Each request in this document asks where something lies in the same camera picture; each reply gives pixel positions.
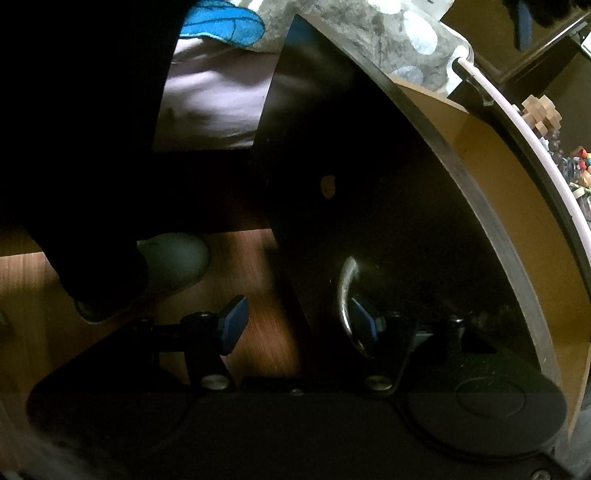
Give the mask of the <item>metal drawer handle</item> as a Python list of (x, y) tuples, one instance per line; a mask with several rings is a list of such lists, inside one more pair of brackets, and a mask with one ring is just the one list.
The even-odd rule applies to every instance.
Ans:
[(351, 315), (349, 315), (349, 290), (353, 281), (358, 280), (360, 276), (360, 265), (358, 261), (352, 256), (346, 258), (342, 264), (341, 272), (339, 273), (339, 280), (337, 285), (337, 302), (339, 320), (346, 334), (353, 335)]

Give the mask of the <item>dark drawer front panel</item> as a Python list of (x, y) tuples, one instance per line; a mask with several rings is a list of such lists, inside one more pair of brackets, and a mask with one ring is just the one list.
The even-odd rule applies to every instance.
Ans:
[(391, 80), (325, 22), (295, 16), (254, 142), (270, 181), (273, 233), (305, 285), (345, 270), (412, 320), (516, 304), (542, 372), (559, 381), (510, 233), (428, 117), (442, 105)]

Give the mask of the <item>wooden open drawer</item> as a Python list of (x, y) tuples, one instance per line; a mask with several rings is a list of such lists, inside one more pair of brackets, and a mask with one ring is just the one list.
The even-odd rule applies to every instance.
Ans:
[(573, 435), (590, 372), (590, 269), (581, 269), (532, 172), (481, 115), (470, 86), (468, 99), (454, 102), (393, 81), (456, 151), (508, 234), (534, 302), (526, 323), (543, 373), (566, 397), (566, 434)]

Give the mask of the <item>dark green slipper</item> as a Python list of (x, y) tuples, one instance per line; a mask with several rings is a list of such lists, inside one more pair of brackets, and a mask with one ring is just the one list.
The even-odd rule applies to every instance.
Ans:
[(142, 240), (137, 248), (150, 279), (165, 291), (174, 292), (195, 285), (211, 264), (211, 254), (204, 242), (182, 233)]

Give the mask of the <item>pink foam table mat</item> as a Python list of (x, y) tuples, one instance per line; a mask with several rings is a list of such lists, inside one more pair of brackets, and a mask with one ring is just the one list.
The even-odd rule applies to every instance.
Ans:
[(457, 58), (454, 73), (476, 92), (476, 108), (497, 129), (523, 165), (530, 169), (548, 199), (559, 225), (572, 244), (580, 267), (590, 269), (590, 173), (583, 156), (564, 157), (558, 133), (539, 138), (522, 119), (522, 104), (515, 105), (472, 63)]

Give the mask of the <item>wooden burr puzzle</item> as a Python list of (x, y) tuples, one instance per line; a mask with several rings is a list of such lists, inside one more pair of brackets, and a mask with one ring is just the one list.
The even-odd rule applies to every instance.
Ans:
[(562, 115), (546, 95), (530, 95), (522, 102), (522, 106), (522, 119), (539, 138), (560, 131)]

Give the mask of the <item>grey patterned blanket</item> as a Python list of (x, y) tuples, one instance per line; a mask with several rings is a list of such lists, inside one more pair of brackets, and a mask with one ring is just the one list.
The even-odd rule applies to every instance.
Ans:
[(452, 1), (263, 0), (198, 1), (182, 39), (211, 38), (260, 53), (283, 48), (296, 15), (322, 20), (388, 75), (439, 94), (460, 84), (453, 62), (474, 61), (469, 41), (442, 22)]

